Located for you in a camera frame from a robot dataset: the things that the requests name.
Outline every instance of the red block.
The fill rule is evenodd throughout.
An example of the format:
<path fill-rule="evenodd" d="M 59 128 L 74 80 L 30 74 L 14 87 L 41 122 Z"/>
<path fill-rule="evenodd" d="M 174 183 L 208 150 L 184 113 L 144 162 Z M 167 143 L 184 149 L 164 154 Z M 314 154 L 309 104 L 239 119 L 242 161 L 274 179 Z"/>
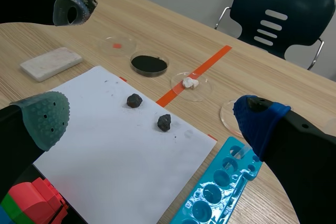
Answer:
<path fill-rule="evenodd" d="M 24 182 L 13 186 L 9 195 L 15 203 L 35 224 L 48 223 L 55 215 L 55 211 L 36 190 L 32 183 Z"/>
<path fill-rule="evenodd" d="M 48 224 L 62 206 L 52 224 L 60 224 L 67 215 L 68 206 L 61 194 L 49 180 L 36 179 L 33 183 L 25 182 L 13 186 L 9 195 L 18 207 L 35 224 Z"/>

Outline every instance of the black particle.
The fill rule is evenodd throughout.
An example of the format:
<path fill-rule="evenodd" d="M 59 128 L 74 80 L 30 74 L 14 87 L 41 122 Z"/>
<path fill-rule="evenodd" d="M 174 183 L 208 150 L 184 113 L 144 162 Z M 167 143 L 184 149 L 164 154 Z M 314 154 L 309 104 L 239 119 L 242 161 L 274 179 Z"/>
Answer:
<path fill-rule="evenodd" d="M 138 94 L 133 94 L 127 98 L 127 105 L 131 108 L 137 108 L 142 103 L 142 99 Z"/>
<path fill-rule="evenodd" d="M 160 130 L 164 132 L 170 130 L 170 123 L 172 122 L 172 120 L 169 114 L 160 116 L 157 122 L 157 126 L 160 128 Z"/>

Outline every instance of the empty petri dish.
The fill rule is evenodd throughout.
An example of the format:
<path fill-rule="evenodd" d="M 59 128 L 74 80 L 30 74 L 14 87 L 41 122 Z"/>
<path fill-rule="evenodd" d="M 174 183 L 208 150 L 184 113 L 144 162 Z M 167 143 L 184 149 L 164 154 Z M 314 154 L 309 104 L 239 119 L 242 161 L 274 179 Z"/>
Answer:
<path fill-rule="evenodd" d="M 228 101 L 225 102 L 221 108 L 221 111 L 219 113 L 220 119 L 224 126 L 234 135 L 243 137 L 239 126 L 237 119 L 235 115 L 233 114 L 233 106 L 236 101 Z"/>
<path fill-rule="evenodd" d="M 136 41 L 130 35 L 113 35 L 101 40 L 101 51 L 109 56 L 131 56 L 136 49 Z"/>
<path fill-rule="evenodd" d="M 184 78 L 190 77 L 199 81 L 199 84 L 196 88 L 186 89 L 183 87 L 182 82 Z M 178 73 L 177 75 L 173 76 L 171 80 L 172 90 L 182 97 L 185 100 L 193 101 L 193 102 L 200 102 L 206 99 L 209 95 L 211 95 L 213 87 L 209 80 L 201 76 L 200 74 L 189 73 L 189 72 L 182 72 Z"/>
<path fill-rule="evenodd" d="M 131 57 L 131 68 L 146 77 L 160 76 L 167 71 L 168 66 L 168 58 L 157 51 L 138 51 Z"/>

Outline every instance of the gray silicone gripper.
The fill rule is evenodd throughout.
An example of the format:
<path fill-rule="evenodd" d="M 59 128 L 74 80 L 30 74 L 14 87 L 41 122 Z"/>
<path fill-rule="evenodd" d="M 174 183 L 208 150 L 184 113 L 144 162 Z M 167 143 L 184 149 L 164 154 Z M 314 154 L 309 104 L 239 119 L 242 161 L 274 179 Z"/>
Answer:
<path fill-rule="evenodd" d="M 70 107 L 62 93 L 50 91 L 12 104 L 21 108 L 29 135 L 43 151 L 48 151 L 65 133 Z"/>

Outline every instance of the green block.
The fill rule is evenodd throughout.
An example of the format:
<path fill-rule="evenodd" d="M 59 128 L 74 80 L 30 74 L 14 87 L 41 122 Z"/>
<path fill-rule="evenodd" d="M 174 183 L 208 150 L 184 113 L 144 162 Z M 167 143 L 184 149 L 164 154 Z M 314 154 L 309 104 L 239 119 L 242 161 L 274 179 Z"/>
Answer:
<path fill-rule="evenodd" d="M 7 215 L 16 224 L 34 224 L 34 222 L 21 211 L 19 206 L 15 203 L 9 194 L 6 194 L 5 198 L 0 204 L 5 210 Z"/>

